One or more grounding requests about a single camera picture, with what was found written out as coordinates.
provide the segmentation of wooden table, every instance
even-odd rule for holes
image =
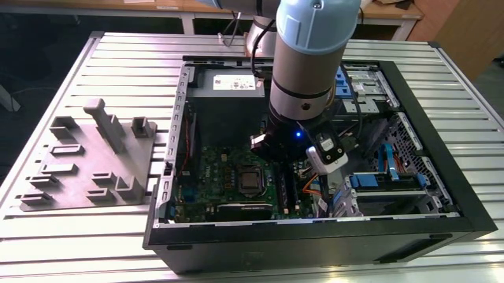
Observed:
[[[123,0],[3,0],[0,12],[63,15],[101,15],[129,17],[181,18],[183,31],[194,34],[193,20],[197,18],[232,19],[232,13],[201,4],[195,0],[157,0],[147,3],[126,4]],[[405,41],[415,23],[424,17],[412,5],[405,11],[393,5],[371,3],[364,9],[365,25],[397,26],[392,40]]]

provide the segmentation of white label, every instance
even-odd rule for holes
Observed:
[[[403,19],[420,19],[421,16],[416,15],[403,15]]]
[[[254,75],[216,75],[214,90],[256,90]]]
[[[154,2],[154,0],[125,0],[126,4],[131,4],[131,3],[149,3],[149,2]]]
[[[325,212],[328,211],[328,204],[325,203],[325,201],[322,200],[322,198],[318,199],[318,206],[321,207],[321,209]]]
[[[361,84],[356,84],[353,86],[353,90],[364,90],[364,86]]]
[[[321,146],[324,151],[329,151],[335,147],[335,143],[332,139],[326,139],[325,141],[321,142]]]
[[[178,10],[179,7],[173,7],[173,6],[157,6],[157,9],[159,9],[159,10]]]

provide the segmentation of desk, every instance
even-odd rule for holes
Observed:
[[[125,4],[123,0],[3,0],[0,12],[98,15],[125,17],[181,18],[185,34],[194,34],[193,20],[197,18],[232,19],[232,12],[201,4],[195,0],[157,0],[155,2]],[[397,26],[392,40],[405,41],[415,23],[424,17],[412,5],[404,11],[393,5],[372,2],[364,9],[364,24]]]
[[[158,123],[151,174],[162,174],[163,164],[155,160],[166,153],[182,55],[240,56],[242,45],[242,37],[228,48],[205,35],[97,33],[90,38],[0,187],[0,279],[15,277],[14,282],[23,283],[187,280],[170,271],[153,251],[142,249],[149,199],[138,206],[26,213],[15,196],[26,191],[26,177],[47,151],[52,118],[72,115],[79,123],[93,122],[82,111],[89,96],[101,96],[107,111],[122,121],[147,116]],[[290,283],[328,282],[336,277],[357,283],[498,282],[504,272],[498,266],[504,261],[503,120],[443,50],[425,42],[352,40],[344,59],[396,62],[499,231],[403,264],[238,272],[193,279],[257,282],[261,276],[262,282]],[[149,190],[155,184],[153,178]]]

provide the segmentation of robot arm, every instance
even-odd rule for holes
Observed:
[[[276,17],[269,123],[266,135],[252,139],[252,150],[281,162],[301,158],[302,152],[318,174],[331,173],[348,157],[324,111],[361,0],[199,1],[221,9]]]

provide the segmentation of slotted aluminum profile table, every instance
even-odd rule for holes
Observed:
[[[56,115],[93,121],[82,106],[102,97],[121,121],[147,116],[158,123],[149,190],[162,174],[167,131],[183,55],[244,54],[216,36],[94,33],[70,70],[11,173],[0,188],[0,278],[15,282],[183,280],[153,251],[142,249],[149,198],[139,206],[23,212],[16,195],[38,170],[47,130]],[[404,264],[333,266],[189,279],[256,282],[498,282],[504,278],[504,131],[488,106],[444,51],[425,42],[351,41],[344,59],[395,61],[435,124],[499,231],[456,243]]]

